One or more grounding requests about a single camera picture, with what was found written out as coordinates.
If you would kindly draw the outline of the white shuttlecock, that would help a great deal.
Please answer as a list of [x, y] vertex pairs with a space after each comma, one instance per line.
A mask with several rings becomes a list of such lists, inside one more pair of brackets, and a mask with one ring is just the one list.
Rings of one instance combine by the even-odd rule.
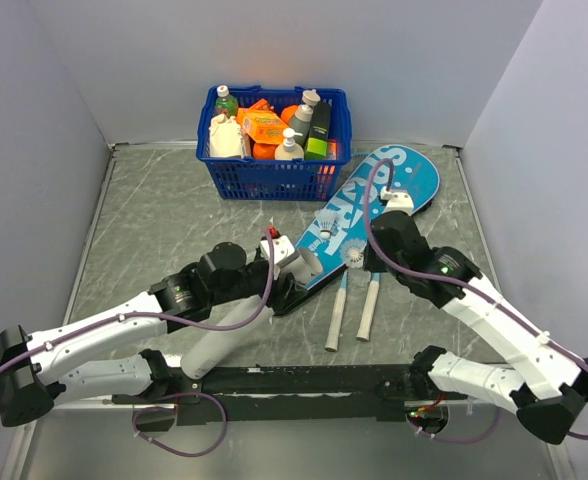
[[315, 212], [315, 221], [319, 227], [319, 238], [329, 240], [332, 236], [337, 212], [329, 209], [321, 209]]
[[364, 261], [364, 251], [367, 241], [362, 239], [350, 239], [341, 247], [341, 258], [348, 269], [361, 269]]

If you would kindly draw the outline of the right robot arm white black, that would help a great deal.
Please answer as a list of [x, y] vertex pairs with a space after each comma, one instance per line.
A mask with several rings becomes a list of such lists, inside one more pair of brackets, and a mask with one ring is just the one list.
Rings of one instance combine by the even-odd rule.
[[407, 213], [366, 218], [364, 266], [388, 271], [419, 298], [472, 329], [505, 361], [493, 366], [430, 346], [412, 365], [418, 387], [480, 399], [514, 414], [536, 438], [558, 445], [588, 403], [588, 357], [580, 358], [516, 310], [464, 254], [432, 248]]

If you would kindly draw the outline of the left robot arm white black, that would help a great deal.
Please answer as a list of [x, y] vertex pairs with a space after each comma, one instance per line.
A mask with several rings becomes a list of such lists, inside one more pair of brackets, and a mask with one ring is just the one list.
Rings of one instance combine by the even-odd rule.
[[121, 360], [101, 354], [195, 326], [206, 333], [183, 355], [181, 367], [199, 380], [301, 299], [322, 271], [315, 254], [287, 237], [261, 240], [252, 261], [241, 246], [223, 242], [108, 311], [33, 334], [8, 328], [0, 334], [0, 421], [20, 426], [58, 405], [110, 394], [155, 401], [174, 380], [162, 353], [144, 350]]

